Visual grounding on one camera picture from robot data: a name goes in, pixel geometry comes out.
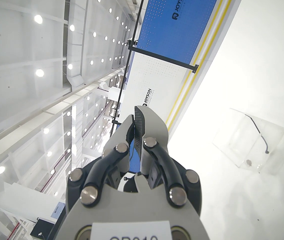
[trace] ceiling light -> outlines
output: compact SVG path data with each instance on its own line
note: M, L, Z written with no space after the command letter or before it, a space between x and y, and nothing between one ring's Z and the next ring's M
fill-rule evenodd
M43 77L44 71L41 70L41 69L37 69L36 72L35 72L35 74L36 74L38 77Z
M38 24L42 24L42 22L43 22L42 16L40 16L39 14L37 14L37 15L34 17L34 21L37 22Z
M4 166L0 166L0 174L2 174L5 171L5 167Z

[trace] dotted pattern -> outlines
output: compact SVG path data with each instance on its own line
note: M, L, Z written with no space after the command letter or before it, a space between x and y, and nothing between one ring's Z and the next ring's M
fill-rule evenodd
M137 47L189 64L215 3L216 0L149 0ZM179 14L177 20L172 19L173 13Z

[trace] white label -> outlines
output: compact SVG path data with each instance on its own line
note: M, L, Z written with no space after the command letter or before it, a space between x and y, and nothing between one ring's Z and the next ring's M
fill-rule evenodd
M172 240L169 221L93 223L91 240Z

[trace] red pipe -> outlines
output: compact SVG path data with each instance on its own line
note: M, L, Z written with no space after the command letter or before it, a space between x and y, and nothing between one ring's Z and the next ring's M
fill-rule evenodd
M12 236L12 234L14 233L14 231L18 228L18 226L20 225L20 223L17 223L17 225L15 225L14 229L12 230L12 232L10 233L10 235L8 236L7 240L9 240Z

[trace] clear acrylic box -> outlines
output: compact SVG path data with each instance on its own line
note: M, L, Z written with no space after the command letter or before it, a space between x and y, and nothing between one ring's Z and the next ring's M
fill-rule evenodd
M284 127L234 109L213 144L239 168L275 175L284 164Z

